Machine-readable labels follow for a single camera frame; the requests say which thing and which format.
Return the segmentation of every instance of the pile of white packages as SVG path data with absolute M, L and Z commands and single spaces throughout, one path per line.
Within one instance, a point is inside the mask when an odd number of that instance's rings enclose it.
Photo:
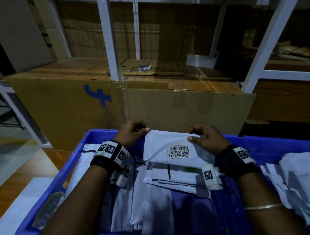
M 310 225 L 310 153 L 287 153 L 279 164 L 260 166 L 288 209 Z
M 171 190 L 209 198 L 200 169 L 214 156 L 187 141 L 189 134 L 151 130 L 145 137 L 144 157 L 130 157 L 125 187 L 110 182 L 102 206 L 100 232 L 167 234 L 175 231 Z M 71 193 L 90 166 L 99 144 L 85 144 L 67 188 Z

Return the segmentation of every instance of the blue plastic bin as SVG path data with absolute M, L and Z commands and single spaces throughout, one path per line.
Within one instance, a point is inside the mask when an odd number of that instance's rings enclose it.
M 91 129 L 82 138 L 69 160 L 56 175 L 50 186 L 30 210 L 26 218 L 18 227 L 15 234 L 39 234 L 39 230 L 32 227 L 35 216 L 39 209 L 44 205 L 49 196 L 58 191 L 65 192 L 62 187 L 68 178 L 70 172 L 78 162 L 84 144 L 101 144 L 103 141 L 114 138 L 117 130 Z M 285 153 L 310 152 L 310 141 L 278 139 L 268 137 L 245 136 L 237 137 L 235 135 L 225 136 L 232 144 L 244 147 L 256 160 L 257 165 L 266 163 L 278 163 Z M 143 156 L 144 139 L 140 139 L 129 151 L 132 155 Z M 234 180 L 224 177 L 224 189 L 212 191 L 212 203 L 215 207 L 215 214 L 222 229 L 223 234 L 252 234 L 246 212 Z

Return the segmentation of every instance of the hand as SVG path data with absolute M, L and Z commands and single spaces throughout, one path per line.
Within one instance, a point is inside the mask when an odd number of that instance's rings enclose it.
M 131 120 L 121 125 L 114 140 L 120 142 L 126 149 L 133 146 L 137 140 L 150 132 L 150 127 L 145 121 Z
M 204 139 L 189 136 L 187 140 L 213 154 L 219 154 L 227 146 L 231 145 L 231 143 L 212 125 L 192 125 L 186 133 L 203 134 L 205 136 Z

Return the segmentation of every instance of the person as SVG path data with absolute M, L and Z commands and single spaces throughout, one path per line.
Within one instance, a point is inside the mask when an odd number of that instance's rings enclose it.
M 150 127 L 145 121 L 128 121 L 122 124 L 114 141 L 128 149 L 149 131 Z M 233 157 L 229 157 L 228 152 L 235 146 L 214 126 L 193 125 L 187 133 L 203 133 L 204 138 L 189 136 L 188 141 L 224 160 L 219 168 L 225 169 L 225 173 L 236 180 L 244 206 L 249 209 L 248 218 L 256 234 L 308 234 L 307 229 L 293 213 L 281 204 L 258 170 L 253 168 L 253 163 L 251 166 L 246 164 L 246 167 L 240 167 L 231 160 Z M 111 168 L 112 164 L 91 164 L 68 198 L 48 220 L 40 235 L 94 234 L 98 227 L 97 216 L 109 175 L 114 171 Z

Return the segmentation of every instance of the person's left hand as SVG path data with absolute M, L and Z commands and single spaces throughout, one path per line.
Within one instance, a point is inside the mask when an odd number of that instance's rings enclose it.
M 120 142 L 126 149 L 133 146 L 137 140 L 150 132 L 150 127 L 145 121 L 131 120 L 121 125 L 114 140 Z

